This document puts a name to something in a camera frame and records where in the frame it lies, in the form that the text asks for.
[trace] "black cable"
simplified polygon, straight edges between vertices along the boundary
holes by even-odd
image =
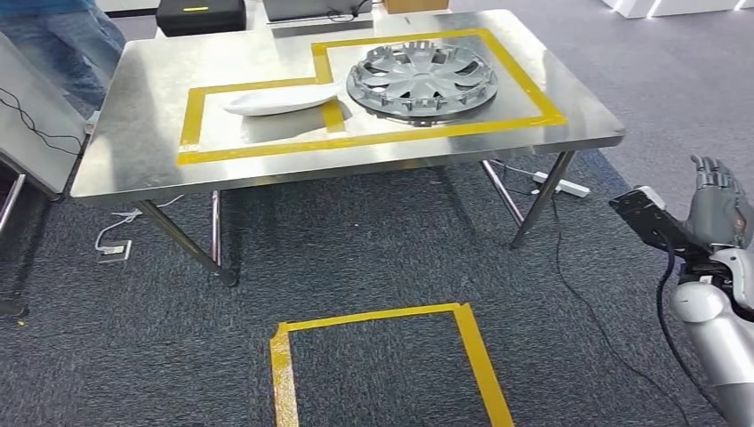
[[[508,172],[508,167],[506,165],[502,165],[502,177],[500,178],[500,181],[503,184],[505,183],[505,175],[506,175],[507,172]],[[521,194],[521,195],[524,195],[524,196],[533,196],[532,193],[526,193],[524,191],[519,191],[517,189],[509,189],[508,187],[506,187],[505,189],[508,190],[508,191],[510,191],[510,192],[516,193],[516,194]]]
[[[36,123],[35,123],[34,119],[21,106],[21,101],[19,100],[19,98],[16,95],[14,95],[11,92],[6,91],[2,87],[0,87],[0,92],[7,93],[8,95],[10,95],[11,98],[13,98],[13,100],[15,101],[16,105],[11,105],[10,103],[6,102],[3,99],[0,99],[0,103],[2,103],[3,105],[5,105],[6,107],[8,107],[10,109],[15,109],[16,111],[18,111],[19,112],[19,117],[21,118],[21,122],[29,129],[29,131],[33,132],[36,136],[38,136],[39,139],[42,140],[42,142],[44,143],[44,145],[46,145],[47,147],[49,147],[51,149],[56,149],[58,151],[62,151],[64,153],[67,153],[67,154],[69,154],[71,156],[77,156],[77,157],[79,156],[79,153],[74,153],[72,151],[68,151],[66,149],[62,149],[60,147],[55,147],[54,145],[52,145],[50,142],[47,141],[47,138],[50,138],[50,139],[52,139],[52,138],[70,138],[70,139],[76,140],[76,142],[78,143],[78,148],[79,149],[81,149],[84,146],[82,144],[81,140],[79,140],[76,136],[73,136],[73,135],[49,135],[47,133],[44,133],[44,132],[40,131],[39,129],[36,128]]]
[[[331,20],[332,22],[351,22],[355,20],[356,18],[358,18],[358,15],[361,14],[361,6],[365,5],[369,1],[371,0],[362,0],[361,3],[359,3],[357,6],[352,7],[350,17],[343,16],[343,12],[341,11],[330,9],[330,11],[327,13],[327,18]]]
[[[684,374],[686,374],[691,383],[694,384],[694,387],[696,387],[696,390],[699,392],[699,394],[701,394],[702,397],[707,400],[707,403],[709,403],[710,406],[713,407],[715,411],[718,412],[718,414],[720,414],[720,416],[725,418],[722,408],[718,405],[717,402],[714,401],[714,399],[712,399],[709,393],[704,390],[702,385],[699,384],[699,381],[694,376],[694,373],[691,372],[691,369],[688,367],[683,358],[681,358],[681,354],[680,352],[678,352],[676,343],[673,340],[673,335],[670,334],[670,330],[668,329],[668,323],[665,320],[665,302],[663,296],[665,294],[665,285],[667,285],[668,279],[670,278],[670,275],[673,274],[673,269],[676,266],[676,253],[670,240],[664,234],[659,234],[660,237],[665,240],[665,250],[668,252],[668,267],[665,269],[665,274],[662,275],[660,283],[657,284],[657,292],[655,295],[655,302],[657,305],[657,319],[660,320],[660,328],[662,329],[662,334],[665,335],[665,341],[668,343],[668,347],[670,347],[670,351],[673,353],[673,357],[676,358],[676,361],[681,366]]]
[[[688,422],[688,416],[686,415],[686,411],[681,407],[680,403],[669,395],[667,391],[665,391],[660,384],[658,384],[655,380],[653,380],[649,375],[639,371],[635,367],[633,367],[629,362],[627,362],[623,357],[621,357],[620,353],[613,347],[613,344],[610,342],[610,338],[607,335],[607,332],[602,327],[602,324],[599,321],[599,318],[597,317],[597,314],[594,312],[594,309],[592,309],[591,304],[581,295],[578,291],[576,291],[570,284],[568,284],[568,281],[566,280],[566,277],[563,276],[563,271],[560,268],[560,245],[563,242],[563,227],[561,227],[560,224],[560,217],[557,214],[557,205],[555,204],[555,195],[552,197],[552,212],[555,215],[555,223],[557,225],[557,243],[555,246],[555,266],[557,275],[560,277],[560,280],[563,282],[563,285],[566,289],[574,296],[577,300],[581,301],[584,306],[587,308],[587,312],[589,313],[590,318],[594,322],[594,324],[597,326],[597,329],[599,330],[599,333],[602,335],[603,340],[605,341],[605,344],[607,345],[607,348],[610,350],[610,353],[612,356],[620,361],[627,369],[629,369],[634,374],[644,378],[648,383],[652,384],[652,386],[657,389],[663,396],[665,396],[669,401],[673,403],[673,405],[678,409],[678,411],[681,413],[684,419],[684,423],[686,423],[686,426],[691,427],[691,424]],[[665,275],[663,275],[663,278],[665,281],[667,281],[668,277],[670,276],[670,273],[672,273],[673,267],[670,266],[666,271]]]

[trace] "white cable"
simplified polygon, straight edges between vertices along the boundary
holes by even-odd
[[[497,164],[497,165],[503,166],[506,169],[510,169],[511,171],[514,171],[514,172],[525,173],[525,174],[531,175],[531,176],[535,176],[536,175],[536,173],[531,173],[531,172],[525,171],[523,169],[517,169],[515,167],[508,166],[508,165],[504,164],[503,162],[501,162],[500,160],[492,160],[492,162],[495,163],[495,164]]]
[[[167,202],[167,203],[163,203],[161,205],[157,205],[157,207],[167,207],[169,205],[172,205],[173,203],[175,203],[178,200],[180,200],[181,197],[183,197],[182,194],[180,196],[174,198],[173,200]],[[100,246],[100,241],[102,240],[102,236],[104,236],[105,233],[107,233],[108,231],[114,229],[115,227],[123,225],[123,224],[125,224],[127,222],[133,222],[133,220],[135,220],[136,218],[139,218],[142,214],[144,214],[144,213],[142,211],[140,211],[139,209],[134,209],[131,212],[113,212],[113,213],[111,213],[111,215],[123,217],[123,220],[121,220],[119,222],[116,222],[115,224],[110,225],[110,226],[104,228],[102,231],[100,231],[100,234],[97,235],[97,240],[94,241],[94,249],[96,249],[96,250],[98,250],[100,252],[105,251],[106,248],[103,247],[103,246]]]

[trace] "robot finger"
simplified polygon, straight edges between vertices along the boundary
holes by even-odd
[[[720,187],[724,188],[730,188],[733,189],[736,193],[739,193],[741,188],[738,184],[738,180],[735,179],[735,175],[733,171],[731,171],[728,166],[724,165],[723,162],[718,160],[718,173],[719,176],[719,183]]]
[[[696,188],[703,189],[709,186],[719,186],[718,173],[716,172],[717,160],[710,157],[691,156],[696,164]]]

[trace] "robotic arm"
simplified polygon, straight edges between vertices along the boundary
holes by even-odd
[[[722,162],[693,156],[697,190],[680,222],[649,187],[610,201],[650,245],[684,259],[670,299],[733,427],[754,427],[754,208]]]

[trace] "yellow tape on floor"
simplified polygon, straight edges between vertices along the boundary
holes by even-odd
[[[290,332],[316,327],[364,322],[366,320],[399,318],[441,312],[453,313],[456,325],[458,325],[458,330],[461,333],[463,346],[469,357],[471,370],[477,379],[482,400],[485,402],[485,408],[490,417],[490,424],[492,427],[512,427],[513,418],[510,416],[508,405],[505,403],[505,397],[497,382],[492,362],[490,362],[482,335],[479,333],[477,321],[471,312],[471,307],[468,304],[459,304],[457,302],[405,309],[369,311],[334,318],[279,324],[275,336],[269,340],[277,427],[299,427],[291,344],[288,339]]]

